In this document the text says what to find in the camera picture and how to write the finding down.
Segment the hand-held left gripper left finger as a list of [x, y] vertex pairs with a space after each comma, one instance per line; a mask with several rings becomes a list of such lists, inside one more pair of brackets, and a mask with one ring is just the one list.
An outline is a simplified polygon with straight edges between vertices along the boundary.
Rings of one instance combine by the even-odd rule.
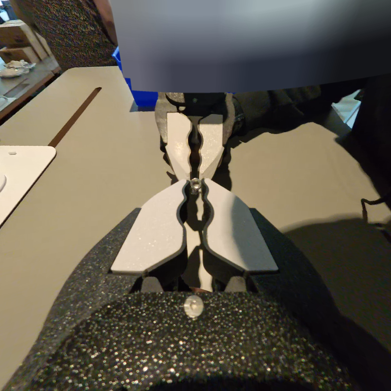
[[175, 279], [187, 266], [187, 233], [180, 218], [186, 203], [182, 179], [150, 198], [140, 209], [111, 272], [118, 275]]

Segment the crumpled white plastic wrap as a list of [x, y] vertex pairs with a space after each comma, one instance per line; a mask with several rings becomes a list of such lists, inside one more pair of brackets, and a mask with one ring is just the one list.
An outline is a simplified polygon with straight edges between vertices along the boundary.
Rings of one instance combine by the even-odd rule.
[[36, 63], [29, 63], [25, 60], [12, 60], [6, 63], [0, 71], [1, 79], [13, 79], [22, 75], [27, 75], [32, 69], [34, 69]]

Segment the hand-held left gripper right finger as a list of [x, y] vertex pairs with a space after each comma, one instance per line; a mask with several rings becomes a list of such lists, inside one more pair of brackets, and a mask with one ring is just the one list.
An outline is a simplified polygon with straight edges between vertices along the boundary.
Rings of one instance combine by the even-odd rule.
[[277, 273], [279, 268], [246, 203], [204, 179], [204, 267], [216, 280]]

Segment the person's right forearm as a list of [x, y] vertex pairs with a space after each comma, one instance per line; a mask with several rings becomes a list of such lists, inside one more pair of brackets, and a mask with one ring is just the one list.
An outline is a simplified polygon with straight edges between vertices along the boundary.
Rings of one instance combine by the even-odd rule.
[[296, 129], [324, 115], [342, 97], [340, 89], [332, 85], [235, 93], [232, 135], [261, 128], [277, 132]]

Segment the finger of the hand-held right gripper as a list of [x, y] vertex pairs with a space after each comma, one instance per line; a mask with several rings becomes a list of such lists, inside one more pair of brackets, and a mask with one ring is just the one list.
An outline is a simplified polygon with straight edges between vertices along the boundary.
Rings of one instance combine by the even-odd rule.
[[190, 180], [191, 149], [188, 144], [191, 120], [182, 113], [167, 113], [167, 156], [178, 180]]
[[221, 161], [223, 147], [223, 116], [211, 114], [201, 119], [198, 124], [201, 135], [199, 149], [199, 179], [212, 179]]

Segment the stack of cardboard boxes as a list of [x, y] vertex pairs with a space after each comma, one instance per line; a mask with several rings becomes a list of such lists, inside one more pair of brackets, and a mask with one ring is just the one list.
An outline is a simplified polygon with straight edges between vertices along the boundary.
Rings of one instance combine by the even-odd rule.
[[39, 63], [52, 55], [46, 41], [21, 20], [1, 24], [0, 44], [4, 63], [20, 60]]

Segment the white base board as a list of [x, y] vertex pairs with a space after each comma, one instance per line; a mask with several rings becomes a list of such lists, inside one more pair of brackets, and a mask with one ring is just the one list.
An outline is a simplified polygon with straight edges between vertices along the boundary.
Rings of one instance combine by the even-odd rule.
[[0, 193], [1, 225], [55, 157], [52, 146], [0, 146], [0, 174], [7, 177]]

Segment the blue plastic tote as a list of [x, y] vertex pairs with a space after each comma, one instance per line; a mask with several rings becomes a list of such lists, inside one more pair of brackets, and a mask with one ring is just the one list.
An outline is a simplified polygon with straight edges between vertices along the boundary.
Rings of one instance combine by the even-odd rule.
[[158, 100], [158, 92], [155, 91], [139, 91], [139, 90], [134, 90], [132, 88], [131, 80], [130, 78], [127, 78], [123, 74], [123, 69], [122, 69], [122, 63], [121, 63], [121, 58], [120, 58], [120, 51], [119, 47], [116, 47], [115, 51], [112, 54], [112, 57], [115, 59], [117, 66], [119, 67], [122, 76], [124, 77], [124, 80], [126, 84], [128, 85], [132, 96], [134, 98], [134, 102], [138, 107], [155, 107], [156, 102]]

